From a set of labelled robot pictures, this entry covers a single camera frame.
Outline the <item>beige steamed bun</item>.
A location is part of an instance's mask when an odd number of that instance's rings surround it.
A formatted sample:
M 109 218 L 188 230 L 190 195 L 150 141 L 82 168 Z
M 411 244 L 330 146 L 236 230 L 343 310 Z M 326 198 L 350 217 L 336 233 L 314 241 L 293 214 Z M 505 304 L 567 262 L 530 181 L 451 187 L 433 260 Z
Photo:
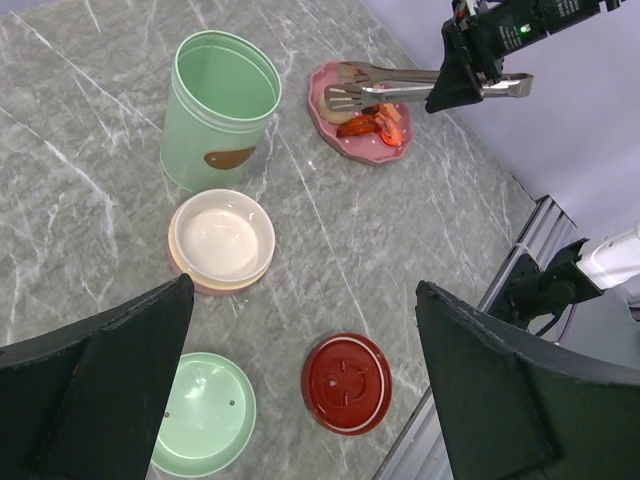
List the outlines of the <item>beige steamed bun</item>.
M 342 125 L 355 116 L 350 111 L 332 111 L 327 105 L 324 94 L 319 96 L 317 108 L 320 116 L 332 125 Z

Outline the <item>brown meat slice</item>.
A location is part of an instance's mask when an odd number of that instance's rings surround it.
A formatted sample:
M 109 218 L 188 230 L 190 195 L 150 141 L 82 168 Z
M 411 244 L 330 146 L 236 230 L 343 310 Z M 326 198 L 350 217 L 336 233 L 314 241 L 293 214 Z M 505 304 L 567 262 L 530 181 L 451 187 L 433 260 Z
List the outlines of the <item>brown meat slice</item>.
M 340 84 L 345 85 L 356 85 L 359 87 L 371 87 L 376 89 L 385 87 L 384 83 L 375 83 L 368 74 L 359 69 L 339 70 L 338 79 Z

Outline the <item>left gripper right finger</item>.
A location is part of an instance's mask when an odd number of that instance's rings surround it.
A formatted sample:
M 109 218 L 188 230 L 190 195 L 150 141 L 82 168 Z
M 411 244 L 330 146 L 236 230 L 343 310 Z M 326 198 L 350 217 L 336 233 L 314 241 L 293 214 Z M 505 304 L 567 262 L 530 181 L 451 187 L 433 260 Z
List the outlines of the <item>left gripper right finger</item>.
M 454 478 L 638 478 L 637 370 L 556 346 L 432 282 L 416 295 Z

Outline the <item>metal tongs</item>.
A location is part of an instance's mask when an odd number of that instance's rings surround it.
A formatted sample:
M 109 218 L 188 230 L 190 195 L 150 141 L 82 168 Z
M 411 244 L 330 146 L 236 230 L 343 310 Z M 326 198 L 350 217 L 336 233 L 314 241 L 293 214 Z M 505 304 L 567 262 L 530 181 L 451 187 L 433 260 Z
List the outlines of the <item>metal tongs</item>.
M 385 87 L 376 89 L 356 85 L 329 84 L 324 96 L 332 111 L 360 111 L 382 103 L 423 102 L 434 88 L 439 72 L 433 70 L 388 69 L 364 62 L 340 62 L 339 70 L 359 69 L 375 83 Z M 483 100 L 496 98 L 524 98 L 531 93 L 534 76 L 528 73 L 505 74 L 492 81 L 477 74 L 482 83 Z

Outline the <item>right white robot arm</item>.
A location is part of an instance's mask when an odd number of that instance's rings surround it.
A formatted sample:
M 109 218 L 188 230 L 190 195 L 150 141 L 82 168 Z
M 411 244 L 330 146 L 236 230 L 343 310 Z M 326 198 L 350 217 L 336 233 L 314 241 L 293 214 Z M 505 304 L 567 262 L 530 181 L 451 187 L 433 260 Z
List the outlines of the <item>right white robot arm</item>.
M 444 60 L 425 109 L 436 113 L 489 98 L 527 96 L 530 74 L 507 74 L 506 56 L 573 27 L 618 1 L 455 1 L 453 16 L 441 29 Z M 552 320 L 639 274 L 639 229 L 601 242 L 586 238 L 561 248 L 546 268 L 521 255 L 497 292 L 488 312 L 521 329 L 539 316 Z

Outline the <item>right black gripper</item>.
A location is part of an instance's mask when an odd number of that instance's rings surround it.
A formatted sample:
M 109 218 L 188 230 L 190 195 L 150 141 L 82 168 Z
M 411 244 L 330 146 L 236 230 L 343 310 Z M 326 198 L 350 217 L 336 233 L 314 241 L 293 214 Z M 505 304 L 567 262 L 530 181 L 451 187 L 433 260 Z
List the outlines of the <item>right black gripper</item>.
M 444 60 L 426 99 L 433 114 L 480 103 L 474 65 L 492 64 L 600 13 L 598 1 L 454 1 L 442 27 Z

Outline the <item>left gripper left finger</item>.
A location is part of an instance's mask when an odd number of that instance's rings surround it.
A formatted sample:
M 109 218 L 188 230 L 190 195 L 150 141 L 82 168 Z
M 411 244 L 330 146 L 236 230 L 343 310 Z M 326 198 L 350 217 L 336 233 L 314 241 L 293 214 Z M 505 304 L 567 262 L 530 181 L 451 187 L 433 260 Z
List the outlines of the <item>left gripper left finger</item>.
M 182 274 L 2 347 L 2 478 L 145 478 L 193 306 Z

